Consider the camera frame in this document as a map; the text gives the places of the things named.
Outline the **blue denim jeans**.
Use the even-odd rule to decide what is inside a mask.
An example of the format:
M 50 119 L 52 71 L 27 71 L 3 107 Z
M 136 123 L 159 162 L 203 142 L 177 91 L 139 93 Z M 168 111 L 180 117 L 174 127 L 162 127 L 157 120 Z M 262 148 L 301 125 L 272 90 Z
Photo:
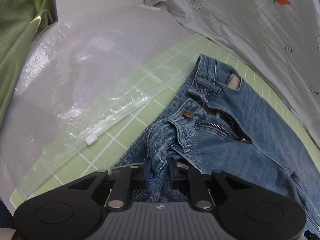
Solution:
M 281 116 L 231 66 L 200 55 L 175 98 L 114 165 L 151 162 L 147 202 L 184 201 L 169 185 L 168 159 L 203 174 L 223 170 L 284 195 L 304 208 L 306 229 L 319 233 L 319 171 Z

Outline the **clear plastic zipper bag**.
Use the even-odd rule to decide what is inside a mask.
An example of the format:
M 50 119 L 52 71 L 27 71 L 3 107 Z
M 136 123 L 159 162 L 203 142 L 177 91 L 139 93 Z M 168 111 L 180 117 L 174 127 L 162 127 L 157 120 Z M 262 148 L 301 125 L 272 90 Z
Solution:
M 10 212 L 101 133 L 180 79 L 160 66 L 191 37 L 144 6 L 73 15 L 31 44 L 1 127 L 1 200 Z

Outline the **green grid cutting mat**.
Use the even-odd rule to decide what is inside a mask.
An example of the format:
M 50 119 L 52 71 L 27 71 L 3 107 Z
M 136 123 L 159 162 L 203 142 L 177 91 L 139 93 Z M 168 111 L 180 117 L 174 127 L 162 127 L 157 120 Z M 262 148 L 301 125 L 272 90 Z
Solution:
M 61 55 L 47 37 L 28 58 L 15 93 L 8 127 L 3 132 L 3 150 L 10 178 L 2 198 L 13 209 L 23 201 L 100 168 L 110 169 L 140 133 L 167 107 L 184 78 L 205 54 L 233 66 L 299 136 L 315 164 L 319 149 L 289 107 L 248 65 L 199 34 L 158 54 L 131 70 L 120 86 L 106 88 L 106 76 L 92 85 L 73 90 L 69 110 L 61 80 L 53 71 Z

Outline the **white carrot print sheet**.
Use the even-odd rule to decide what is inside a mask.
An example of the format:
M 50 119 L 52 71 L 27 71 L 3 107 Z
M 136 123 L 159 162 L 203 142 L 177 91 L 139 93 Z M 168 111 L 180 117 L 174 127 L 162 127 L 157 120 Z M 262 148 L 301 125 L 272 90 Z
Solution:
M 145 0 L 230 50 L 319 142 L 319 0 Z

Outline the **green fabric curtain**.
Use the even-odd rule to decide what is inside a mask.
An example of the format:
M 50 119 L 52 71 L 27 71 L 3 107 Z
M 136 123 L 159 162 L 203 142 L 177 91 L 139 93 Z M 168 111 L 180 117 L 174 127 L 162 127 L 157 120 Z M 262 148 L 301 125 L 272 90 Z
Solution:
M 55 21 L 55 0 L 1 0 L 1 120 L 31 43 Z

